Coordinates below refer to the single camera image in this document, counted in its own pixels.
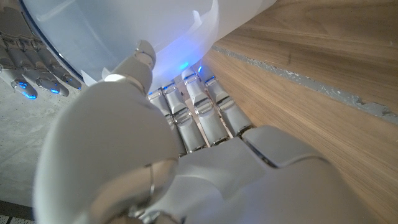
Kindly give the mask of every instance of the wooden surface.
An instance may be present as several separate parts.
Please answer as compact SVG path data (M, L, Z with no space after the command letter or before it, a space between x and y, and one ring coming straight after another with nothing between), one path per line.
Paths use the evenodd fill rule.
M398 223L398 126L211 50L204 58L256 126L309 143L387 223Z
M278 0L215 45L398 114L398 1Z

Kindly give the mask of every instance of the wooden table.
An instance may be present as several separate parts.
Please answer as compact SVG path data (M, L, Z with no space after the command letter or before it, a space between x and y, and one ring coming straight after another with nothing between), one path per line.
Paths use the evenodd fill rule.
M396 1L279 0L215 45L398 113ZM203 63L255 125L318 149L381 222L398 223L397 125L215 50Z

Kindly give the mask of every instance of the gray concrete surface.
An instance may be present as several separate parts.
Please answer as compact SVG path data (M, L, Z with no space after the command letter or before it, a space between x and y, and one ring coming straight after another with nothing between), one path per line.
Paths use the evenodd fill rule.
M35 86L38 98L29 100L0 79L0 200L32 206L32 184L44 137L62 108L86 88L65 86L68 97Z

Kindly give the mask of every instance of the blue led light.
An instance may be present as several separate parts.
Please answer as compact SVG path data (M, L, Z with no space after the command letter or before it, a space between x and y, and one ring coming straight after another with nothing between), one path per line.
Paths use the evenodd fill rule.
M31 99L31 100L36 99L36 96L35 96L35 95L29 95L29 94L27 94L26 92L22 92L22 94L23 94L24 96L26 96L26 98L28 98L28 99Z
M215 78L215 76L212 76L211 78L207 79L207 80L205 81L205 83L207 83L208 81L210 81L210 80L212 80L212 79L214 79L214 78Z
M188 67L188 65L189 65L189 63L188 63L188 62L185 62L184 64L182 64L182 65L180 66L180 69L185 69L185 68Z

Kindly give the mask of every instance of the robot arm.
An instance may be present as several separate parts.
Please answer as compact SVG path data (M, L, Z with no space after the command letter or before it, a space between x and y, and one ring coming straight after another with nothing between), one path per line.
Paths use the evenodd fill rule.
M167 108L173 104L161 111L146 97L154 62L152 47L141 42L105 82L89 87L58 117L35 180L40 223L375 222L319 152L276 128L253 128L233 101L222 106L232 98L219 83L204 88L196 77L186 85L200 86L189 87L191 97L209 91L223 117L237 111L227 115L237 137L199 151L183 141L188 154L178 159L180 146L165 119L176 114ZM216 82L209 68L201 72ZM169 93L164 90L161 96ZM218 125L200 122L203 129ZM178 131L183 136L184 129Z

